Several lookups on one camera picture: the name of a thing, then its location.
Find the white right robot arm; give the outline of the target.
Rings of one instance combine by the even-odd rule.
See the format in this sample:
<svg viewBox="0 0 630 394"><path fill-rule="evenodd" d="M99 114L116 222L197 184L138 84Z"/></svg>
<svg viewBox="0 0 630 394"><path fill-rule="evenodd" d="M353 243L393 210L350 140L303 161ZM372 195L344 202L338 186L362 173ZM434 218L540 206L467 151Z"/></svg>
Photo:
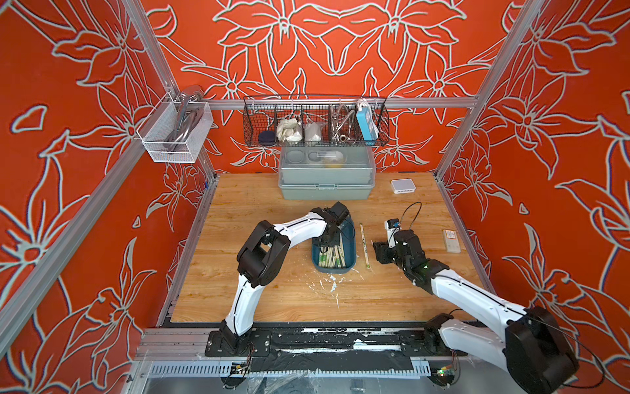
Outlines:
<svg viewBox="0 0 630 394"><path fill-rule="evenodd" d="M526 308L469 282L428 259L412 230L386 223L387 240L373 245L380 264L395 264L415 287L447 300L482 323L475 327L450 314L427 322L434 336L507 372L527 393L553 393L579 370L574 349L546 309Z"/></svg>

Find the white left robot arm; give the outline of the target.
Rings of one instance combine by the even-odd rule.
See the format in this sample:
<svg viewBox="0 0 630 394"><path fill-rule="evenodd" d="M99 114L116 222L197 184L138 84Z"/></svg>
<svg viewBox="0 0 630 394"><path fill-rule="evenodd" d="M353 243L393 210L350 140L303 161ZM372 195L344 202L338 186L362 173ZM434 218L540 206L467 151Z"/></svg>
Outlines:
<svg viewBox="0 0 630 394"><path fill-rule="evenodd" d="M219 331L232 349L245 341L254 324L263 290L282 269L289 250L314 239L320 246L341 243L341 227L349 209L341 202L331 208L313 208L305 216L286 223L257 224L237 254L238 285L230 311Z"/></svg>

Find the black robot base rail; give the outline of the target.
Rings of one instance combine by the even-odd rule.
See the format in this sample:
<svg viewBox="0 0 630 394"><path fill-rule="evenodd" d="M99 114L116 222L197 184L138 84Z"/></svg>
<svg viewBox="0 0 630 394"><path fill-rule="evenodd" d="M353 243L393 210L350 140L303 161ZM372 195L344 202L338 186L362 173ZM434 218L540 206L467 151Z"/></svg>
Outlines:
<svg viewBox="0 0 630 394"><path fill-rule="evenodd" d="M203 354L249 361L254 372L406 371L415 361L439 369L464 355L425 333L423 322L256 323L235 349L211 331Z"/></svg>

